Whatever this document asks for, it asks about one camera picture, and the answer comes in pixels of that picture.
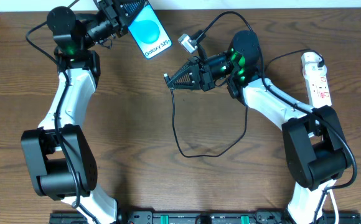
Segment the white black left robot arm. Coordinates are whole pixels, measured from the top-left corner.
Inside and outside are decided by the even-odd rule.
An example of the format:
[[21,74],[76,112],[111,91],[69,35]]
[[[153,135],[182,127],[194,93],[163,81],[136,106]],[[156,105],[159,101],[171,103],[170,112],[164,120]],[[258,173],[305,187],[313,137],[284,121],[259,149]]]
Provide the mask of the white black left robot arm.
[[21,146],[37,195],[67,203],[88,223],[127,223],[126,212],[98,184],[96,160],[82,131],[88,103],[100,78],[95,45],[123,36],[146,1],[98,1],[98,12],[52,9],[45,25],[56,44],[49,59],[56,64],[59,87],[46,117],[24,131]]

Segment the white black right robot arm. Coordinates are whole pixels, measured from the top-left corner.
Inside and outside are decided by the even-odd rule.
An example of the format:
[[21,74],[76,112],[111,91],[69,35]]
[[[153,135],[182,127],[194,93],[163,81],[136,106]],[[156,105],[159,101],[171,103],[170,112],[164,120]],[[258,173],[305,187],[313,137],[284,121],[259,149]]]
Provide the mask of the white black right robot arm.
[[337,113],[331,106],[326,83],[326,66],[321,55],[305,50],[302,70],[309,103],[302,103],[277,88],[266,77],[257,35],[250,30],[235,34],[229,48],[208,57],[201,41],[204,31],[184,34],[179,43],[192,54],[166,85],[174,90],[209,91],[223,80],[230,96],[248,109],[261,113],[283,135],[288,169],[295,180],[286,209],[290,223],[340,223],[336,213],[326,217],[323,207],[346,169],[357,168]]

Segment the blue Samsung Galaxy smartphone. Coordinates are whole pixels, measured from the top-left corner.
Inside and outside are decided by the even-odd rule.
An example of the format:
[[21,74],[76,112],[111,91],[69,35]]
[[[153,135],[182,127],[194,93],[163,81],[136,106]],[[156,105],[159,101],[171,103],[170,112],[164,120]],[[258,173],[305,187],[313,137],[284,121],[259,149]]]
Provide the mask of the blue Samsung Galaxy smartphone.
[[172,40],[148,1],[128,29],[146,59],[152,59],[172,45]]

